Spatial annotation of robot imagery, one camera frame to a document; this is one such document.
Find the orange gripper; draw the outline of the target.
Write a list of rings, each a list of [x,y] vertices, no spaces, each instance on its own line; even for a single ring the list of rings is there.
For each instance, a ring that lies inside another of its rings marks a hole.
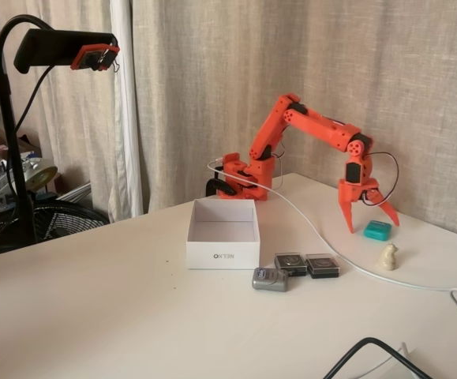
[[[368,201],[370,205],[381,208],[397,227],[400,225],[399,216],[395,208],[379,191],[379,183],[375,178],[369,178],[365,184],[353,184],[345,179],[338,183],[338,200],[346,225],[351,234],[354,233],[352,221],[352,202],[361,199]]]

